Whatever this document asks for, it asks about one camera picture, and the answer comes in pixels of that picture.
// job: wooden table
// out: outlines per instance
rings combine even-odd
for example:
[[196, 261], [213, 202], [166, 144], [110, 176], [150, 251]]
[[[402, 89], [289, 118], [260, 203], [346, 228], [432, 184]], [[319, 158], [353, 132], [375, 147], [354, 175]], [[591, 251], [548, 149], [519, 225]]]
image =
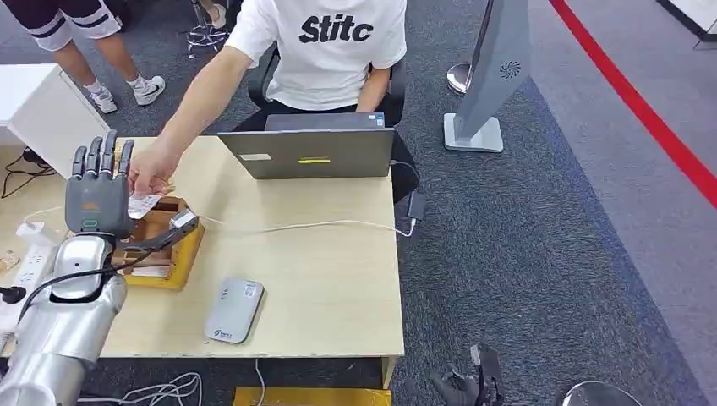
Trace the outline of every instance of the wooden table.
[[[136, 150], [151, 139], [138, 139]], [[22, 245], [14, 228], [30, 211], [62, 204], [60, 178], [30, 184], [0, 201], [3, 246]], [[206, 220], [207, 232], [180, 293], [129, 287], [103, 357], [381, 357], [388, 387], [403, 355], [396, 235], [363, 225], [262, 233], [297, 223], [353, 219], [392, 226], [388, 178], [256, 181], [215, 137], [187, 150], [174, 176], [181, 196]], [[45, 218], [62, 222], [62, 212]], [[245, 343], [203, 334], [226, 277], [265, 286]]]

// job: sneaker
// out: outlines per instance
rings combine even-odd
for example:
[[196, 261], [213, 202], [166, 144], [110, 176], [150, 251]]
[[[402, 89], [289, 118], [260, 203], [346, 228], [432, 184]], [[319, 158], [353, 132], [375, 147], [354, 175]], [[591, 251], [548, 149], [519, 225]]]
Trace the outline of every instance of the sneaker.
[[211, 24], [214, 25], [214, 28], [217, 30], [220, 30], [221, 28], [224, 28], [224, 25], [227, 24], [227, 9], [224, 8], [221, 4], [215, 4], [214, 5], [216, 9], [217, 17], [214, 19], [214, 17], [211, 17]]
[[143, 86], [134, 89], [134, 98], [137, 100], [137, 104], [140, 106], [152, 104], [164, 91], [165, 86], [164, 79], [161, 76], [145, 80]]
[[102, 90], [99, 93], [90, 93], [90, 97], [105, 114], [117, 111], [117, 104], [114, 103], [114, 97], [112, 97], [112, 93], [110, 93], [106, 87], [102, 86]]

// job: silver robotic arm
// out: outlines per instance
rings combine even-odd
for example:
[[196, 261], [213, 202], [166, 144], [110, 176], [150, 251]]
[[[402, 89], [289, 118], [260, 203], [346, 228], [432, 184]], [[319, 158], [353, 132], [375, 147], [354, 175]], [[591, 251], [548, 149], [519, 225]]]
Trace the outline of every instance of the silver robotic arm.
[[[120, 241], [134, 227], [127, 214], [133, 144], [125, 143], [114, 175], [115, 138], [114, 132], [107, 136], [103, 159], [101, 137], [92, 142], [86, 158], [84, 147], [75, 155], [65, 220], [76, 234], [60, 246], [52, 279], [28, 296], [20, 313], [17, 347], [0, 381], [0, 406], [75, 405], [85, 375], [95, 367], [127, 296], [118, 270], [177, 243], [199, 224], [198, 217], [185, 210], [162, 235], [137, 244]], [[112, 266], [117, 247], [145, 254], [125, 266]]]

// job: robot finger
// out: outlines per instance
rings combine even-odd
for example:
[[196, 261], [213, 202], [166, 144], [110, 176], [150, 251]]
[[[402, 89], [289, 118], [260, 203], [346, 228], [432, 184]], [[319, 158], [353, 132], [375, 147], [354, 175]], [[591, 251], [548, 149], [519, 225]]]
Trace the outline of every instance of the robot finger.
[[119, 157], [118, 174], [127, 175], [129, 174], [129, 163], [132, 160], [132, 148], [134, 148], [134, 141], [128, 140], [122, 147], [122, 155]]
[[117, 144], [117, 130], [111, 129], [109, 133], [107, 133], [107, 138], [105, 139], [105, 152], [102, 155], [102, 173], [109, 174], [110, 177], [112, 176], [112, 173], [114, 172], [114, 148], [115, 144]]
[[87, 173], [97, 175], [100, 172], [100, 148], [102, 147], [102, 137], [95, 137], [87, 151]]
[[72, 176], [75, 178], [82, 178], [85, 174], [85, 154], [87, 153], [87, 147], [81, 146], [74, 152], [74, 161], [72, 161]]

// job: white cabinet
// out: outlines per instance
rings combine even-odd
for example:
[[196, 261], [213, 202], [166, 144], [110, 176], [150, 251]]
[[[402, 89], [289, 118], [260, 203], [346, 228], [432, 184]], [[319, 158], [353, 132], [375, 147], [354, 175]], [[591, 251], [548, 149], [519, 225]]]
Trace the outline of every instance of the white cabinet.
[[704, 36], [705, 33], [717, 36], [717, 26], [714, 26], [717, 21], [717, 0], [658, 0], [658, 3], [662, 3], [699, 36]]
[[107, 131], [58, 65], [0, 65], [0, 145], [25, 144], [68, 178], [77, 147]]

